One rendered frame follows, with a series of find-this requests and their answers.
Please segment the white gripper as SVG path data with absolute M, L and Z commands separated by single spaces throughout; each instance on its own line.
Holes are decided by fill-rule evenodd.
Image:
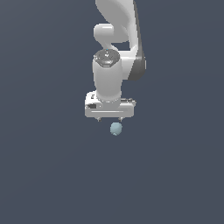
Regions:
M 101 122 L 103 117 L 117 117 L 121 122 L 123 118 L 134 115 L 136 103 L 132 98 L 118 98 L 110 102 L 100 101 L 96 92 L 92 91 L 86 95 L 85 116 L 97 118 L 98 122 Z

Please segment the pale blue ball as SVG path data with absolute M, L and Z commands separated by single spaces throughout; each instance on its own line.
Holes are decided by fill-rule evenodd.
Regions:
M 123 126 L 119 122 L 113 122 L 110 126 L 110 133 L 114 136 L 118 136 L 122 132 Z

